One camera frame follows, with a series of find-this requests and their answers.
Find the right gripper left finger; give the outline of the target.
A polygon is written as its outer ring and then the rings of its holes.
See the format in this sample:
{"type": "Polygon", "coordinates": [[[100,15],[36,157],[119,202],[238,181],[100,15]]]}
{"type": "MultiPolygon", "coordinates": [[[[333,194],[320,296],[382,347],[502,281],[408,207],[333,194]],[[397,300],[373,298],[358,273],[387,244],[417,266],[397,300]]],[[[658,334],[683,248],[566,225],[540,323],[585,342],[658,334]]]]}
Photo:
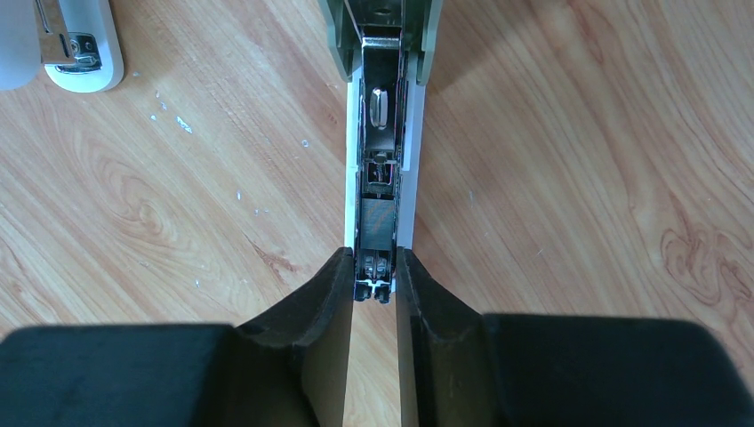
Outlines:
{"type": "Polygon", "coordinates": [[[4,426],[339,426],[354,259],[240,326],[30,326],[1,342],[4,426]]]}

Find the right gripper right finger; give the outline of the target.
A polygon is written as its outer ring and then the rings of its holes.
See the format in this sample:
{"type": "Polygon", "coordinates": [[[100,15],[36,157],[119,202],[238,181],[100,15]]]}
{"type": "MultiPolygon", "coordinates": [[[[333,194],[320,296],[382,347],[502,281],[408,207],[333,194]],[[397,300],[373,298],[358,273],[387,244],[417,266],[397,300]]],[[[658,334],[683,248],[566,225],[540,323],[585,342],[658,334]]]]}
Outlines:
{"type": "Polygon", "coordinates": [[[753,398],[703,326],[480,313],[397,251],[406,426],[750,426],[753,398]]]}

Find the grey staple strip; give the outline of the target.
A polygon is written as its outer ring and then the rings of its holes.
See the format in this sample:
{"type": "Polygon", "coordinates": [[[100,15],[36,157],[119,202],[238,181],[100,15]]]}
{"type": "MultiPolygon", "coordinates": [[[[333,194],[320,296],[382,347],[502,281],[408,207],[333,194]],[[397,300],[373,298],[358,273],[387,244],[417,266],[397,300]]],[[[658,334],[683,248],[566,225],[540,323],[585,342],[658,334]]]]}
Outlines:
{"type": "Polygon", "coordinates": [[[389,251],[393,246],[395,203],[389,199],[363,198],[360,206],[360,247],[389,251]]]}

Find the grey stapler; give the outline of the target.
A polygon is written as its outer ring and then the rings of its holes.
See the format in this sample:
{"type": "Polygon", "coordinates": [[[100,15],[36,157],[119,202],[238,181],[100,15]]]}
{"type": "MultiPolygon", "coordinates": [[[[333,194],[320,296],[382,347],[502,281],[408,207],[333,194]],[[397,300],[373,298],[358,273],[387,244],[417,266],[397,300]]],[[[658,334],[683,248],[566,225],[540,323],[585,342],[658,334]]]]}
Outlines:
{"type": "Polygon", "coordinates": [[[354,298],[386,304],[396,252],[413,244],[426,86],[440,1],[325,0],[328,48],[347,84],[344,244],[355,260],[354,298]],[[393,246],[360,247],[363,198],[395,203],[393,246]]]}

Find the white stapler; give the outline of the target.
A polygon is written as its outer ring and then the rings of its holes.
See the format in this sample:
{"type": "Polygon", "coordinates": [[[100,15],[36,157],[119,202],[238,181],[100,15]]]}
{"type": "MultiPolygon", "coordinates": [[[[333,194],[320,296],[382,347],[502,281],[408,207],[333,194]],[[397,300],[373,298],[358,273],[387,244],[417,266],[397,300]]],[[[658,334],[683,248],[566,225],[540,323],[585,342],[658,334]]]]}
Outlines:
{"type": "Polygon", "coordinates": [[[116,87],[124,58],[110,1],[3,1],[1,89],[29,84],[40,69],[72,93],[116,87]]]}

